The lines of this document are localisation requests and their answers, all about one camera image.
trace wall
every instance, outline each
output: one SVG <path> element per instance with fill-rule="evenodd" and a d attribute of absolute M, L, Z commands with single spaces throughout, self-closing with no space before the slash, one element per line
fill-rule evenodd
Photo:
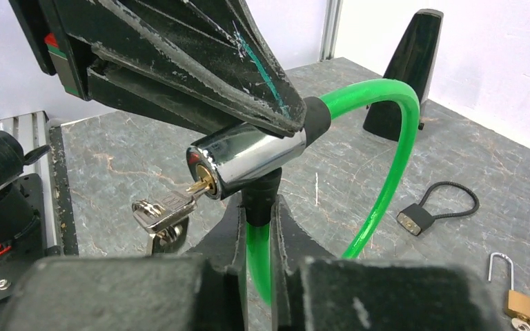
<path fill-rule="evenodd" d="M 530 148 L 530 0 L 344 0 L 336 57 L 383 74 L 421 8 L 444 13 L 429 98 Z"/>
<path fill-rule="evenodd" d="M 326 0 L 247 0 L 271 50 L 286 68 L 320 55 Z M 0 0 L 0 119 L 45 110 L 73 121 L 113 109 L 66 94 L 57 77 L 43 74 L 7 0 Z"/>

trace brass padlock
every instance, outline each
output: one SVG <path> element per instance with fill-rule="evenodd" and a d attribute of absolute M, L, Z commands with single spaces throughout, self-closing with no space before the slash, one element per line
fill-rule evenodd
<path fill-rule="evenodd" d="M 503 253 L 492 253 L 489 258 L 489 281 L 493 276 L 493 259 L 500 257 L 509 263 L 510 267 L 510 280 L 511 289 L 507 295 L 507 305 L 505 306 L 504 313 L 510 317 L 518 318 L 530 325 L 530 297 L 527 295 L 517 292 L 514 290 L 514 266 L 513 261 Z"/>

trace gray marble tabletop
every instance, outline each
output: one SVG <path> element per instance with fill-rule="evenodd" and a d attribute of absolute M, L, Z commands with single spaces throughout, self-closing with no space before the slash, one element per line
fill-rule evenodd
<path fill-rule="evenodd" d="M 378 78 L 346 59 L 296 68 L 288 75 L 303 97 Z M 336 255 L 364 222 L 395 153 L 396 143 L 362 129 L 365 116 L 360 109 L 334 120 L 328 133 L 284 167 L 280 191 L 293 216 Z M 516 290 L 530 295 L 530 149 L 433 102 L 424 121 L 395 198 L 360 258 L 460 263 L 486 281 L 489 254 L 503 252 L 515 262 Z M 189 185 L 184 151 L 200 134 L 126 112 L 62 130 L 80 255 L 144 254 L 146 234 L 133 221 L 130 203 Z M 471 217 L 439 220 L 415 237 L 395 216 L 436 181 L 468 186 L 481 207 Z M 201 202 L 191 219 L 188 247 L 219 221 L 225 204 Z M 432 194 L 426 209 L 435 214 L 470 206 L 467 194 L 443 188 Z M 508 273 L 505 265 L 498 266 L 487 287 L 510 330 L 502 313 Z M 252 330 L 269 330 L 269 308 L 254 289 L 248 295 Z"/>

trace black cone-shaped object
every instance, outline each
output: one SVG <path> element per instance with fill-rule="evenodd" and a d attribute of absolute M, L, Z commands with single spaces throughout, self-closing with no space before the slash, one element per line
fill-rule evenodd
<path fill-rule="evenodd" d="M 428 96 L 443 18 L 443 13 L 432 9 L 415 13 L 383 76 L 408 83 L 417 93 L 422 109 Z M 363 128 L 379 137 L 398 141 L 401 132 L 399 106 L 392 101 L 372 104 Z"/>

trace screw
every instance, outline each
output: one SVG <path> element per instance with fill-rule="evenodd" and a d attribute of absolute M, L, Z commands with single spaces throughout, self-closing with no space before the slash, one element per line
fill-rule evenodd
<path fill-rule="evenodd" d="M 7 279 L 0 280 L 0 290 L 4 291 L 7 290 L 11 286 L 11 282 Z"/>

